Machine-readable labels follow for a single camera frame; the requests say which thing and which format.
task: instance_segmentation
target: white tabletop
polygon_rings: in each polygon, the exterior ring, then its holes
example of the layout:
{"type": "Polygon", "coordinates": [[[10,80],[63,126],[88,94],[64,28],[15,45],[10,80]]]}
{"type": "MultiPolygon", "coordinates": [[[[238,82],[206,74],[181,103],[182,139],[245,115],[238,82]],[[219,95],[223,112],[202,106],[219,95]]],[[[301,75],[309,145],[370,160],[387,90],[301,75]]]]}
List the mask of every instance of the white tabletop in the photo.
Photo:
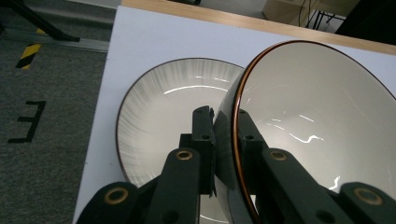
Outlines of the white tabletop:
{"type": "MultiPolygon", "coordinates": [[[[264,49],[295,37],[119,7],[96,106],[74,223],[96,193],[125,181],[116,151],[116,121],[132,84],[150,68],[182,58],[210,58],[246,67],[264,49]]],[[[370,70],[396,95],[396,56],[332,46],[370,70]]]]}

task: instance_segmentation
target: metal strip on floor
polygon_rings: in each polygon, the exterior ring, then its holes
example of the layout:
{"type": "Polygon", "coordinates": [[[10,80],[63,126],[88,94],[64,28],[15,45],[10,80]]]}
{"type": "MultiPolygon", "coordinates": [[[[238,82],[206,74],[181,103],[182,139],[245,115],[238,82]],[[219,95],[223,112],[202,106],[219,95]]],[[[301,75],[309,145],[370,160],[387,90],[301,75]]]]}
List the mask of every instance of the metal strip on floor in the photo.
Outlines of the metal strip on floor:
{"type": "Polygon", "coordinates": [[[97,52],[108,52],[109,46],[109,42],[107,41],[84,38],[81,38],[79,42],[61,41],[55,40],[48,35],[40,35],[32,32],[12,29],[5,29],[5,31],[0,35],[0,39],[37,43],[69,49],[84,49],[97,52]]]}

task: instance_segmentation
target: gray carpet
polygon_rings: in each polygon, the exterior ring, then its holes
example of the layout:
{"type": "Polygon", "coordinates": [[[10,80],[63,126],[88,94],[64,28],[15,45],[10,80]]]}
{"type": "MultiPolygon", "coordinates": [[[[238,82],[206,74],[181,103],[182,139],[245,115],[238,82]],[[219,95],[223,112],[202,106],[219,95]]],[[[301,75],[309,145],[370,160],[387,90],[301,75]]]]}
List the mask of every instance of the gray carpet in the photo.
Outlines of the gray carpet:
{"type": "MultiPolygon", "coordinates": [[[[35,31],[0,8],[6,28],[35,31]]],[[[106,40],[111,24],[43,15],[65,33],[106,40]]],[[[0,40],[0,223],[71,223],[106,54],[42,46],[31,68],[16,68],[28,43],[0,40]],[[45,108],[32,142],[37,105],[45,108]]]]}

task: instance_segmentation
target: hazard tape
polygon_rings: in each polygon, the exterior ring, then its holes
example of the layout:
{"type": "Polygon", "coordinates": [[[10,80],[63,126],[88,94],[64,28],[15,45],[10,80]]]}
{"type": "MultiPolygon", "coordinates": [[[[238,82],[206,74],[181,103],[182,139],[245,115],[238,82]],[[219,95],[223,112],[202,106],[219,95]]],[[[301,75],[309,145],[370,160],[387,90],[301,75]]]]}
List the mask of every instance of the hazard tape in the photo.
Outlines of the hazard tape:
{"type": "MultiPolygon", "coordinates": [[[[44,34],[44,32],[40,29],[36,31],[38,34],[44,34]]],[[[41,48],[40,44],[30,44],[26,47],[25,51],[23,52],[20,60],[18,61],[16,68],[21,69],[29,69],[30,64],[33,61],[33,58],[37,54],[38,50],[41,48]]]]}

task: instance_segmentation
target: floor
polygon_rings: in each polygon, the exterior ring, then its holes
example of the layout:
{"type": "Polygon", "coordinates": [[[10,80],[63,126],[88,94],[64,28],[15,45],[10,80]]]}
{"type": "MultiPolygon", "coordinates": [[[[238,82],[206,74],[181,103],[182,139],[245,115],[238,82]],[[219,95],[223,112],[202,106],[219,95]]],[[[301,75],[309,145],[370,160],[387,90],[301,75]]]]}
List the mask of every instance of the floor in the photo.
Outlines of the floor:
{"type": "MultiPolygon", "coordinates": [[[[67,34],[110,39],[115,11],[25,2],[67,34]]],[[[263,19],[264,3],[203,0],[201,7],[263,19]]],[[[0,22],[36,31],[7,8],[0,8],[0,22]]],[[[329,27],[324,23],[320,29],[333,32],[329,27]]],[[[42,45],[29,69],[17,68],[27,46],[0,39],[0,222],[71,223],[106,54],[42,45]]]]}

